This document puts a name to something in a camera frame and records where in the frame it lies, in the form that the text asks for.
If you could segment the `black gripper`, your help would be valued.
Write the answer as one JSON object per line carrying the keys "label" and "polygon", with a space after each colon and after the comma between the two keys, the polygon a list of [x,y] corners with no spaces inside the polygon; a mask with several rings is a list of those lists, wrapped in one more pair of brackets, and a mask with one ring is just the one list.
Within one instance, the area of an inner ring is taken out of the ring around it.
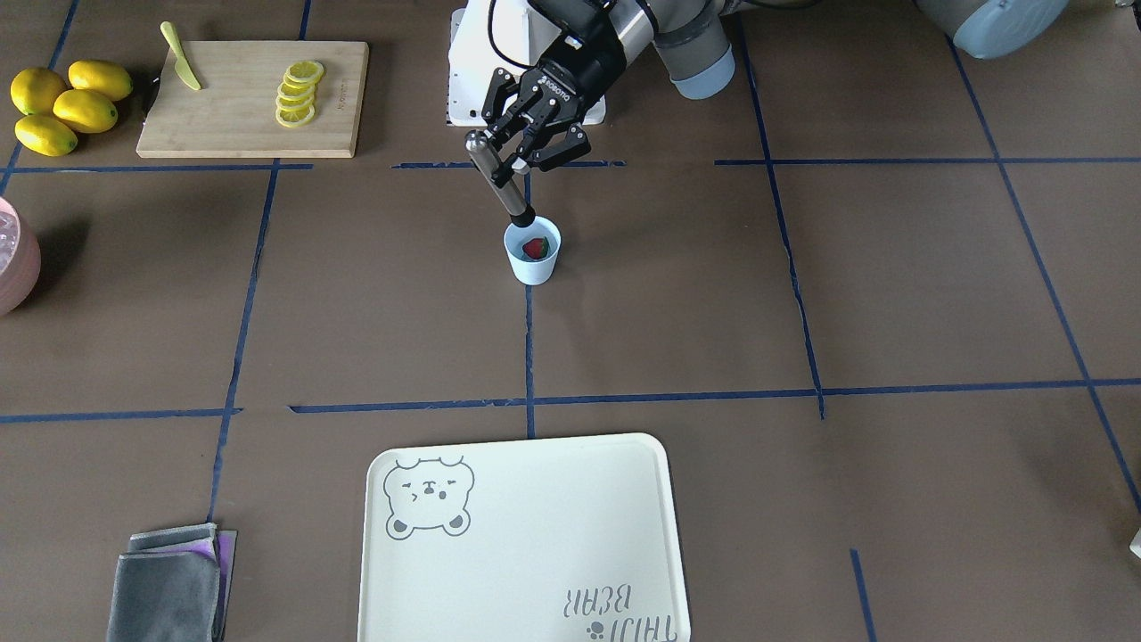
{"label": "black gripper", "polygon": [[558,29],[551,44],[521,76],[493,70],[482,104],[489,144],[509,143],[513,174],[549,171],[594,151],[578,114],[602,98],[628,68],[628,55],[612,21],[616,1],[529,1],[529,8]]}

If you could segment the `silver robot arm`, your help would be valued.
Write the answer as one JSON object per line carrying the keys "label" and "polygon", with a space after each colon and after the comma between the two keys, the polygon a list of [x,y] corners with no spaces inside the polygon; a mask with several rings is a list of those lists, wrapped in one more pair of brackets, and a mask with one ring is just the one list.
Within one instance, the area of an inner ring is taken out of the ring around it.
{"label": "silver robot arm", "polygon": [[602,99],[644,49],[659,55],[688,99],[728,86],[736,70],[725,16],[745,1],[529,1],[555,26],[534,62],[504,60],[488,82],[468,151],[497,187],[529,169],[548,171],[590,151],[586,111]]}

